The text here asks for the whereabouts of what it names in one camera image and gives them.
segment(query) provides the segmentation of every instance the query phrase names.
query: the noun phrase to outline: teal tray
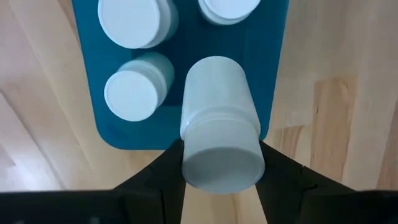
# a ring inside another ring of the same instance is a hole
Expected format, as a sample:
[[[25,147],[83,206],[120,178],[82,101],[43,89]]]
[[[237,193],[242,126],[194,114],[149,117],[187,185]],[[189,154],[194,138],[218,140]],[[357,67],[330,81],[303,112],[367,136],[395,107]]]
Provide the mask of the teal tray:
[[[237,61],[246,72],[261,123],[260,139],[269,126],[288,0],[262,0],[243,22],[214,26],[200,15],[197,0],[174,0],[180,24],[176,34],[153,49],[130,50],[113,43],[97,16],[98,0],[73,0],[96,126],[101,137],[120,149],[167,149],[180,137],[185,77],[202,58],[220,55]],[[162,106],[148,119],[128,122],[112,114],[103,89],[125,62],[144,52],[166,55],[175,67],[175,81]]]

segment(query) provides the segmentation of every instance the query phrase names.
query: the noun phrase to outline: wooden surface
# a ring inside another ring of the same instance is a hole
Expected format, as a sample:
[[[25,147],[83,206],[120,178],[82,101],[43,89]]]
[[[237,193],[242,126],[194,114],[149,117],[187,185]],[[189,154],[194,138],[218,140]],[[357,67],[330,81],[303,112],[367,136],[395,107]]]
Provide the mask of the wooden surface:
[[[395,0],[291,0],[266,143],[354,189],[398,189]],[[161,151],[98,135],[70,0],[0,0],[0,190],[110,189]],[[264,223],[254,188],[189,187],[183,223]]]

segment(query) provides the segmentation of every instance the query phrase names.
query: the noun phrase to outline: white cap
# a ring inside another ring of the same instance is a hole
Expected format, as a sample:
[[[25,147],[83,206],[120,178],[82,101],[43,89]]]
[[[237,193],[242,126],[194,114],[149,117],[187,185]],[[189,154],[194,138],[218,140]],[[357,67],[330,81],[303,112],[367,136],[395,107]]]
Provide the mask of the white cap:
[[[230,194],[254,185],[265,170],[259,135],[250,123],[211,120],[187,130],[182,174],[192,186]]]
[[[99,0],[98,18],[113,42],[125,48],[138,49],[156,37],[160,9],[156,0]]]
[[[105,102],[109,109],[126,121],[142,121],[150,117],[160,102],[162,87],[143,68],[121,70],[106,82]]]
[[[204,0],[213,13],[225,19],[238,19],[249,15],[260,0]]]

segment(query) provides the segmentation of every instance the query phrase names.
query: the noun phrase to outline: white cylinder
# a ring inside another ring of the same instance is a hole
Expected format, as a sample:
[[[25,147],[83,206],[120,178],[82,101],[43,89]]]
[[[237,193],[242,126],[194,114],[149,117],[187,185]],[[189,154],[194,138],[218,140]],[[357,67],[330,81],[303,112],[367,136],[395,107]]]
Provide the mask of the white cylinder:
[[[196,188],[230,194],[264,173],[260,122],[244,71],[234,60],[208,57],[189,70],[180,134],[182,173]]]
[[[104,88],[108,108],[126,121],[150,117],[167,96],[174,68],[166,56],[146,53],[122,65]]]
[[[232,25],[247,18],[260,0],[198,0],[202,16],[215,25]]]
[[[154,47],[178,27],[172,0],[99,0],[98,18],[105,34],[129,49]]]

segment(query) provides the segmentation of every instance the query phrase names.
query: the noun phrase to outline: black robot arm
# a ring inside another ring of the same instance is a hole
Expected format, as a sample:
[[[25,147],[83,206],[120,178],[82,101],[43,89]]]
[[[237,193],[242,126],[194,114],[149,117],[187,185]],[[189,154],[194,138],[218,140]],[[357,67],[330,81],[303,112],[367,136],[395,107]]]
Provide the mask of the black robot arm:
[[[256,184],[268,224],[398,223],[398,193],[355,192],[260,142],[266,171]],[[113,190],[0,194],[0,223],[181,222],[183,142]]]

